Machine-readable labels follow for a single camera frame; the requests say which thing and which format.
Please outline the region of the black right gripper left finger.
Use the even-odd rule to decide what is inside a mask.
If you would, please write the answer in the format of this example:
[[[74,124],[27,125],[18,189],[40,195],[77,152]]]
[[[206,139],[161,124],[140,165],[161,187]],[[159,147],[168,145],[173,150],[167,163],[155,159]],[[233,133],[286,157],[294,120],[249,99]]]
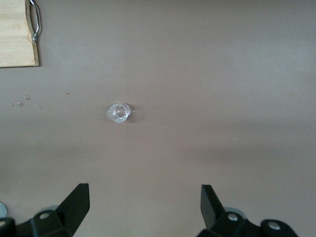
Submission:
[[[89,185],[78,184],[55,210],[43,210],[17,225],[13,218],[0,219],[2,237],[72,237],[89,212]]]

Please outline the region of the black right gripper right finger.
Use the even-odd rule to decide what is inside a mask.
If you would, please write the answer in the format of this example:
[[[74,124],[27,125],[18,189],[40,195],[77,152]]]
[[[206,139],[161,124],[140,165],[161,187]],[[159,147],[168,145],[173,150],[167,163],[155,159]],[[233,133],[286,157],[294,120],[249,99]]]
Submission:
[[[211,185],[201,186],[200,210],[206,228],[199,237],[295,237],[285,222],[265,219],[260,226],[235,211],[226,211]]]

